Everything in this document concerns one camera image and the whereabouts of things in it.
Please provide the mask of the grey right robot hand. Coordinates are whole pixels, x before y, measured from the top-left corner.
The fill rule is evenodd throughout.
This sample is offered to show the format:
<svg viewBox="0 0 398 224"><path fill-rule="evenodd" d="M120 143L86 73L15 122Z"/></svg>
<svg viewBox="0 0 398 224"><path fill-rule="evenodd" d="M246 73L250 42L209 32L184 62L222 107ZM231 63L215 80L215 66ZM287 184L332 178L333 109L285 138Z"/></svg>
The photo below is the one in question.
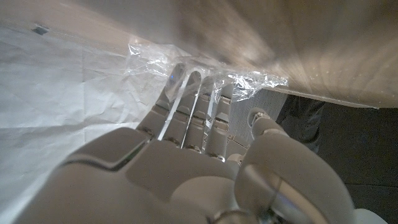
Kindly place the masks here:
<svg viewBox="0 0 398 224"><path fill-rule="evenodd" d="M174 105L178 64L138 127L70 154L17 223L354 223L344 183L265 111L248 116L253 142L227 153L232 86L205 133L210 91L198 72Z"/></svg>

